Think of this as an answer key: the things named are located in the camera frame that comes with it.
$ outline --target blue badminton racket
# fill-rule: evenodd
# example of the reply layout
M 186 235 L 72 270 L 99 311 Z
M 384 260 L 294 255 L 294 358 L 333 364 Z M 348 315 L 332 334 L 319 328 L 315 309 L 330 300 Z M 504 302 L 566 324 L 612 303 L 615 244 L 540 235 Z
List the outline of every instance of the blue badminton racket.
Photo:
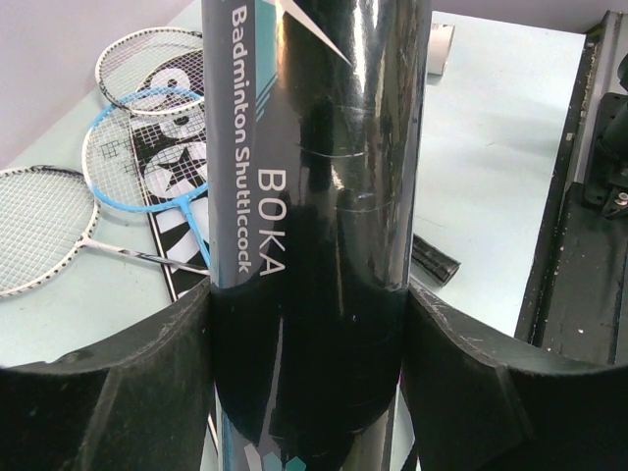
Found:
M 205 113 L 199 95 L 182 88 L 148 88 L 122 99 L 132 108 L 161 112 L 159 119 L 131 116 L 110 105 L 89 128 L 82 146 L 87 185 L 104 204 L 133 213 L 179 208 L 207 267 L 209 250 L 190 203 L 207 190 Z M 163 114 L 166 110 L 184 112 Z

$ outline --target black cylinder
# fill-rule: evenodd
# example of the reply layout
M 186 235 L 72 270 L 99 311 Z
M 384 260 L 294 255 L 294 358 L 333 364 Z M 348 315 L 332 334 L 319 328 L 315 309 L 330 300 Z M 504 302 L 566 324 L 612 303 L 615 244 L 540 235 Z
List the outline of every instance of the black cylinder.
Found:
M 389 469 L 430 4 L 203 17 L 221 469 Z

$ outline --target racket strings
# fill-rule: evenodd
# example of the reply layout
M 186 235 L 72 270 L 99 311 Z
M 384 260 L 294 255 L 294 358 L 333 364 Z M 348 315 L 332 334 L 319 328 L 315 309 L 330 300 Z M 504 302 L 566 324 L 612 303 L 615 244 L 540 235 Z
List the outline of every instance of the racket strings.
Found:
M 146 97 L 126 103 L 139 89 L 174 87 L 198 91 L 203 81 L 202 37 L 187 30 L 155 28 L 124 39 L 103 53 L 97 71 L 103 91 L 116 105 L 159 112 L 182 107 L 180 99 L 155 103 Z
M 74 251 L 94 213 L 78 176 L 50 170 L 0 178 L 0 292 L 27 286 Z
M 87 136 L 83 170 L 103 202 L 154 206 L 206 184 L 205 139 L 202 106 L 158 122 L 113 107 Z
M 172 88 L 173 93 L 166 93 L 161 90 Z M 177 88 L 176 86 L 144 88 L 144 96 L 132 100 L 122 100 L 125 105 L 132 110 L 143 110 L 150 112 L 169 112 L 181 107 L 193 108 L 194 103 L 198 103 L 196 95 L 185 95 L 185 88 Z

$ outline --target white wall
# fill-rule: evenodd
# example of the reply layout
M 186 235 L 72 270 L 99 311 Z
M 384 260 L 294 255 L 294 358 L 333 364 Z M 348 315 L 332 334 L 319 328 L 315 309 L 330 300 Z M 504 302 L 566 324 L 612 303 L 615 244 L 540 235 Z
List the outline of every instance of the white wall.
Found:
M 628 0 L 432 0 L 434 9 L 521 25 L 585 32 L 607 10 L 628 12 Z
M 93 89 L 111 42 L 191 0 L 0 0 L 0 169 Z

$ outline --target racket frame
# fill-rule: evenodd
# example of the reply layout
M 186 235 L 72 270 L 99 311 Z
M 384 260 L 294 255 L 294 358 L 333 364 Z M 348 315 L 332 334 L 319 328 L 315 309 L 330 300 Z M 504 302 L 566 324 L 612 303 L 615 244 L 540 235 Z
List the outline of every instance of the racket frame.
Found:
M 184 93 L 192 97 L 200 96 L 191 90 L 185 90 L 183 88 L 148 88 L 148 89 L 136 92 L 136 93 L 131 93 L 130 95 L 124 97 L 123 101 L 131 101 L 138 96 L 145 95 L 146 93 L 164 93 L 164 92 Z M 201 103 L 199 102 L 196 102 L 194 104 L 195 107 L 196 106 L 200 107 L 200 105 Z M 126 211 L 130 213 L 156 213 L 156 212 L 165 211 L 167 209 L 179 208 L 182 211 L 185 217 L 185 220 L 187 221 L 189 225 L 189 228 L 192 230 L 194 234 L 194 238 L 196 239 L 196 242 L 199 246 L 198 248 L 203 257 L 203 260 L 209 267 L 210 260 L 211 260 L 210 255 L 209 255 L 209 250 L 207 249 L 207 246 L 205 245 L 205 238 L 201 234 L 200 229 L 198 228 L 198 225 L 196 224 L 196 220 L 194 219 L 194 215 L 192 214 L 191 207 L 190 207 L 190 203 L 192 202 L 192 200 L 194 200 L 195 198 L 203 194 L 205 191 L 207 191 L 209 187 L 207 181 L 205 181 L 205 183 L 202 184 L 201 186 L 195 188 L 193 191 L 190 191 L 186 194 L 177 196 L 163 203 L 146 205 L 146 206 L 132 206 L 132 205 L 123 204 L 123 203 L 114 201 L 111 198 L 109 198 L 107 195 L 105 195 L 92 181 L 91 176 L 89 175 L 88 166 L 87 166 L 87 148 L 89 145 L 89 140 L 91 138 L 93 130 L 116 108 L 119 108 L 119 107 L 117 105 L 111 104 L 107 108 L 102 110 L 100 114 L 94 119 L 93 123 L 89 127 L 89 130 L 87 131 L 87 134 L 85 135 L 85 138 L 83 139 L 82 149 L 80 153 L 81 154 L 80 162 L 81 162 L 81 166 L 83 170 L 83 176 L 85 178 L 85 181 L 87 182 L 87 186 L 89 187 L 89 189 L 92 191 L 92 193 L 96 196 L 98 200 L 102 201 L 107 206 L 110 206 L 115 209 L 119 209 L 121 211 Z M 132 136 L 130 136 L 129 139 L 132 145 Z M 145 192 L 145 189 L 143 187 L 141 188 L 141 190 L 142 190 L 142 193 Z
M 69 176 L 76 177 L 77 179 L 84 181 L 83 174 L 74 169 L 69 169 L 66 167 L 59 167 L 59 166 L 54 166 L 54 165 L 33 165 L 30 167 L 14 167 L 11 169 L 0 171 L 0 182 L 2 178 L 5 178 L 10 175 L 14 175 L 14 174 L 35 173 L 35 172 L 45 172 L 45 171 L 67 174 Z M 42 275 L 34 278 L 28 283 L 25 283 L 15 288 L 0 291 L 0 298 L 10 297 L 16 294 L 20 294 L 25 291 L 28 291 L 29 289 L 33 289 L 42 285 L 46 281 L 50 280 L 51 278 L 59 274 L 64 268 L 66 268 L 68 264 L 72 262 L 74 257 L 80 252 L 80 250 L 85 247 L 99 248 L 104 251 L 117 253 L 120 255 L 125 255 L 131 258 L 147 260 L 147 261 L 152 261 L 156 263 L 164 263 L 171 266 L 179 266 L 179 268 L 183 270 L 196 271 L 195 267 L 192 267 L 191 265 L 188 265 L 185 263 L 178 262 L 176 260 L 168 260 L 163 257 L 117 247 L 117 246 L 110 245 L 108 243 L 101 242 L 99 240 L 92 238 L 94 229 L 96 228 L 96 225 L 98 224 L 99 218 L 100 218 L 100 205 L 98 204 L 98 200 L 94 197 L 93 209 L 91 212 L 91 216 L 89 217 L 87 226 L 85 227 L 84 231 L 80 233 L 80 236 L 74 242 L 68 254 L 65 257 L 63 257 L 58 263 L 56 263 L 54 266 L 52 266 L 50 269 L 44 272 Z M 201 275 L 209 275 L 208 271 L 205 271 L 202 269 L 198 269 L 196 273 L 199 273 Z
M 107 100 L 109 100 L 113 105 L 117 106 L 118 108 L 122 108 L 123 110 L 126 110 L 136 116 L 139 117 L 144 117 L 144 118 L 164 118 L 170 115 L 178 115 L 181 113 L 185 113 L 188 112 L 190 110 L 193 110 L 195 107 L 202 105 L 203 103 L 205 103 L 205 97 L 204 95 L 198 95 L 196 93 L 194 93 L 196 95 L 196 101 L 193 101 L 191 103 L 185 103 L 184 105 L 175 107 L 175 108 L 171 108 L 171 109 L 167 109 L 167 110 L 162 110 L 162 111 L 146 111 L 146 110 L 136 110 L 133 109 L 132 107 L 128 106 L 126 103 L 129 102 L 128 98 L 129 96 L 125 96 L 123 98 L 117 98 L 115 96 L 113 96 L 111 94 L 111 92 L 109 91 L 109 89 L 107 88 L 107 86 L 104 83 L 104 78 L 101 76 L 100 71 L 102 70 L 102 64 L 103 62 L 105 62 L 107 60 L 107 57 L 109 56 L 110 53 L 112 53 L 114 50 L 116 50 L 116 48 L 120 47 L 121 45 L 123 45 L 124 43 L 135 39 L 136 37 L 140 37 L 142 35 L 145 34 L 151 34 L 151 33 L 158 33 L 158 32 L 179 32 L 181 34 L 189 34 L 191 36 L 196 36 L 196 37 L 203 37 L 203 34 L 199 31 L 195 31 L 193 29 L 186 29 L 184 27 L 176 27 L 176 26 L 157 26 L 157 27 L 147 27 L 145 29 L 140 29 L 136 32 L 132 32 L 131 34 L 127 34 L 126 36 L 118 39 L 117 41 L 111 43 L 108 47 L 105 48 L 104 51 L 102 51 L 102 53 L 100 54 L 100 56 L 98 57 L 98 60 L 96 61 L 96 66 L 94 68 L 94 76 L 96 78 L 96 82 L 98 83 L 98 87 L 100 88 L 100 91 L 102 92 L 102 94 L 107 98 Z M 191 49 L 188 52 L 193 52 L 193 51 L 202 51 L 202 47 L 198 48 L 198 49 Z

